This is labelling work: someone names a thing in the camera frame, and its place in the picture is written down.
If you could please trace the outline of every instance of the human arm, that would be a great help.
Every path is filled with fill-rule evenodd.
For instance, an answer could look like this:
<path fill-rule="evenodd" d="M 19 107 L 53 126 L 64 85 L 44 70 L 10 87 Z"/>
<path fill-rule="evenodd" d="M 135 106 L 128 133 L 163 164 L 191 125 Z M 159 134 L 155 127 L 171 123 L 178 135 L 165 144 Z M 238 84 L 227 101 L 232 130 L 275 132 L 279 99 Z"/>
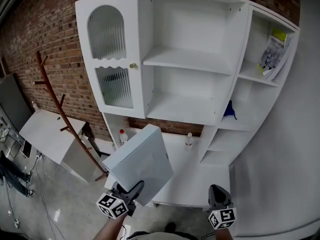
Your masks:
<path fill-rule="evenodd" d="M 126 216 L 127 214 L 124 214 L 116 219 L 109 218 L 109 220 L 106 222 L 103 228 L 101 228 L 93 240 L 117 240 Z"/>
<path fill-rule="evenodd" d="M 216 240 L 233 240 L 229 230 L 227 228 L 218 229 L 215 231 Z"/>

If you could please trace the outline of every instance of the brick wall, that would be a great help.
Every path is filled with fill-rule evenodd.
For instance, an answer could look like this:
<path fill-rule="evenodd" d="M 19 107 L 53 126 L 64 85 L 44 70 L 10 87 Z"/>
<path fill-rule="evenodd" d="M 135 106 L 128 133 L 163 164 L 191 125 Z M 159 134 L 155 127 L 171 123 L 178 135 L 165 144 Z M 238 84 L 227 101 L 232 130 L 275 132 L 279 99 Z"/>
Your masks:
<path fill-rule="evenodd" d="M 75 14 L 77 0 L 17 0 L 0 26 L 0 56 L 7 71 L 14 73 L 29 105 L 35 101 L 40 108 L 57 112 L 42 86 L 35 52 L 48 55 L 46 71 L 58 98 L 66 94 L 63 110 L 66 115 L 88 122 L 86 130 L 96 138 L 111 141 L 98 110 L 83 61 Z M 300 0 L 251 0 L 263 5 L 296 25 L 299 24 Z M 164 132 L 198 136 L 203 125 L 185 124 L 147 118 L 129 118 L 132 127 L 147 123 Z"/>

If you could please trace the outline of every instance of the white desk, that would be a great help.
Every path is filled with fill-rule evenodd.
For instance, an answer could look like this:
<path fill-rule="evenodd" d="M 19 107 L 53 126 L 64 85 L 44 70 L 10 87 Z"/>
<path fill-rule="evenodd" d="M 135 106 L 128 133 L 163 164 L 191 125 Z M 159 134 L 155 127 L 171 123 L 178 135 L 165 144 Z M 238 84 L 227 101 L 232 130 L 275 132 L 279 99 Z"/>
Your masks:
<path fill-rule="evenodd" d="M 172 178 L 152 199 L 154 203 L 208 208 L 209 187 L 219 185 L 230 192 L 228 166 L 199 164 L 196 152 L 184 150 L 185 136 L 162 133 L 173 170 Z M 197 148 L 197 138 L 193 141 Z M 109 175 L 105 188 L 111 189 L 115 179 Z"/>
<path fill-rule="evenodd" d="M 79 135 L 86 122 L 69 117 L 68 119 Z M 96 169 L 96 165 L 90 160 L 71 133 L 66 130 L 60 131 L 61 128 L 66 126 L 59 114 L 41 109 L 29 118 L 22 127 L 20 135 L 46 157 L 88 182 Z M 86 137 L 81 135 L 80 138 L 87 148 L 92 148 Z M 93 148 L 89 152 L 99 161 L 99 155 Z"/>

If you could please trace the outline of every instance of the bottle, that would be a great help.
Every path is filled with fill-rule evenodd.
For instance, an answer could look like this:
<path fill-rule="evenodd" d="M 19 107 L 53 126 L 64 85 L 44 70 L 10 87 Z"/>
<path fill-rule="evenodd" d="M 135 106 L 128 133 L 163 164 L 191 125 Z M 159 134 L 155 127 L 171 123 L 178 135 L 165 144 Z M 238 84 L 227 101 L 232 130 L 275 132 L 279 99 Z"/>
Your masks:
<path fill-rule="evenodd" d="M 188 135 L 185 137 L 184 150 L 190 151 L 192 149 L 192 143 L 193 143 L 192 133 L 189 132 Z"/>
<path fill-rule="evenodd" d="M 35 112 L 40 111 L 40 109 L 38 108 L 37 104 L 34 101 L 32 101 L 32 107 L 34 108 Z"/>
<path fill-rule="evenodd" d="M 123 129 L 120 130 L 120 141 L 121 145 L 125 144 L 128 141 L 128 135 L 125 133 Z"/>

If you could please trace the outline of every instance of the shoe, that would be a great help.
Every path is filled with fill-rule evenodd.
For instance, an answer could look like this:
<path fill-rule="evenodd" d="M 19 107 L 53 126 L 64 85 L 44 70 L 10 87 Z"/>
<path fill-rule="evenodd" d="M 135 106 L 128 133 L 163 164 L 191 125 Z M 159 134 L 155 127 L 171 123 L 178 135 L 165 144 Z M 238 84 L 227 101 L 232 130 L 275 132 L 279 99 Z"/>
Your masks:
<path fill-rule="evenodd" d="M 27 179 L 27 181 L 26 181 L 25 183 L 27 183 L 28 185 L 30 185 L 30 180 L 31 180 L 31 177 L 32 177 L 32 172 L 29 171 L 27 175 L 28 175 L 28 179 Z"/>
<path fill-rule="evenodd" d="M 168 225 L 165 226 L 164 232 L 173 233 L 175 231 L 176 231 L 176 224 L 174 222 L 170 222 Z"/>
<path fill-rule="evenodd" d="M 33 197 L 35 195 L 34 190 L 28 190 L 28 194 L 26 195 L 27 198 Z"/>

